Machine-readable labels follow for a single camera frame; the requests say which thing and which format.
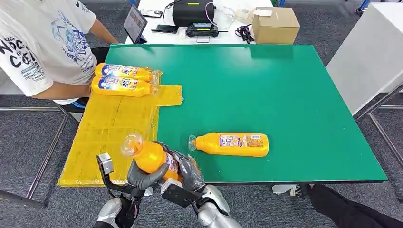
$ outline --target white t-shirt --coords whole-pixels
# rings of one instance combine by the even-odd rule
[[[89,85],[96,59],[84,34],[95,19],[77,0],[1,0],[0,67],[26,96],[53,82]]]

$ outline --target tablet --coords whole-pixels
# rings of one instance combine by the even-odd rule
[[[135,5],[132,5],[123,24],[123,28],[126,30],[134,44],[145,43],[145,40],[142,39],[141,36],[146,25],[147,20],[145,17],[140,13]]]

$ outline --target black case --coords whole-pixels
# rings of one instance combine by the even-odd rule
[[[189,26],[192,23],[210,22],[206,17],[206,4],[212,0],[182,0],[173,5],[172,17],[176,26]],[[214,5],[207,6],[207,14],[214,21]]]

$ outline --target green table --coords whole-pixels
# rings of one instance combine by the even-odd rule
[[[160,109],[158,140],[269,136],[266,157],[192,155],[209,183],[382,182],[387,178],[311,45],[116,45],[107,63],[164,71],[181,106]]]

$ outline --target gray carpet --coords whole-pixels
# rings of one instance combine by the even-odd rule
[[[121,24],[129,9],[126,0],[83,0],[88,8],[121,42],[125,34]],[[297,43],[313,44],[327,64],[354,26],[358,17],[354,10],[360,1],[350,0],[288,0],[301,24]],[[92,47],[105,46],[89,35]],[[390,101],[403,104],[403,96]],[[0,106],[51,106],[52,102],[24,96],[1,96]],[[376,116],[400,151],[403,151],[402,111],[377,111]],[[44,157],[62,115],[0,113],[0,189],[25,195]],[[403,206],[397,201],[403,191],[403,169],[369,118],[358,123],[380,164],[391,180],[382,184],[331,184],[347,198],[403,221]],[[77,124],[69,122],[34,198],[45,200],[45,209],[31,209],[0,201],[1,228],[88,228],[102,205],[109,199],[103,188],[60,188],[56,182],[63,169]],[[233,216],[245,228],[334,228],[333,222],[316,213],[305,199],[274,195],[270,186],[219,187],[232,208]],[[137,220],[140,228],[199,227],[191,209],[182,209],[159,195],[145,198]]]

